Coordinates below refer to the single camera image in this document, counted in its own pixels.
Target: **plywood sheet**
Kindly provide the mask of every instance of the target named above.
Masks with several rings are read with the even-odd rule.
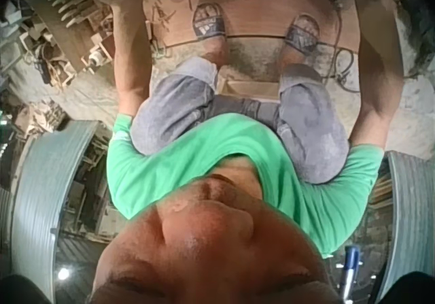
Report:
[[[195,41],[193,14],[196,6],[204,2],[222,6],[230,37],[283,37],[300,13],[308,13],[318,21],[320,41],[324,43],[334,44],[338,31],[338,18],[328,0],[144,0],[147,19],[154,23],[154,36],[167,46]],[[343,32],[339,46],[357,52],[360,28],[355,3],[342,2]]]

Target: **knee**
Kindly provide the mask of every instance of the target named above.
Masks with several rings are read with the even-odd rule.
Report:
[[[161,137],[162,125],[158,120],[140,119],[136,117],[131,124],[131,141],[138,152],[151,156],[160,151],[166,144]]]
[[[310,184],[324,184],[334,179],[343,169],[349,153],[347,139],[325,135],[294,161],[298,176]]]

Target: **wooden board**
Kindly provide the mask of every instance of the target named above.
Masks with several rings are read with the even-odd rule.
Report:
[[[25,0],[35,10],[47,29],[53,34],[54,40],[71,62],[76,72],[80,72],[85,65],[81,58],[88,54],[94,46],[91,40],[94,31],[87,21],[66,28],[66,22],[61,22],[61,14],[52,7],[48,0]]]
[[[344,4],[343,32],[339,46],[357,52],[360,28],[355,3],[341,1]],[[335,43],[338,18],[328,0],[144,0],[144,9],[147,19],[154,23],[156,38],[167,46],[175,46],[196,40],[192,30],[193,14],[196,6],[204,2],[222,6],[230,37],[283,37],[298,14],[308,13],[320,25],[320,41]]]

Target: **wooden block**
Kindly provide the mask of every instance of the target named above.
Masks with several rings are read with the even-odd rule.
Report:
[[[228,80],[222,88],[222,94],[260,101],[279,102],[278,90],[279,85],[275,82]]]
[[[115,58],[115,39],[113,35],[109,35],[100,43],[101,49],[110,61]]]
[[[61,14],[51,6],[48,0],[25,1],[35,10],[49,32],[53,34],[57,45],[71,62],[75,71],[79,72],[85,68],[81,58],[88,54],[89,49],[93,46],[90,38],[94,31],[89,24],[82,22],[67,29],[65,24],[60,21]]]
[[[318,21],[320,41],[334,44],[338,18],[328,0],[144,0],[153,34],[166,46],[196,41],[192,19],[199,3],[219,3],[224,12],[227,36],[284,37],[297,15],[307,13]],[[339,46],[357,52],[360,27],[354,0],[344,4],[343,32]]]
[[[149,20],[146,20],[145,25],[147,27],[148,39],[151,40],[152,39],[152,24]]]

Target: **black sandal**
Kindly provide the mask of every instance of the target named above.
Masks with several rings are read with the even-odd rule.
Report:
[[[319,36],[320,27],[316,20],[310,15],[301,14],[290,25],[285,42],[305,56],[309,56],[314,51]]]
[[[216,3],[200,4],[193,15],[192,26],[198,40],[226,36],[222,9]]]

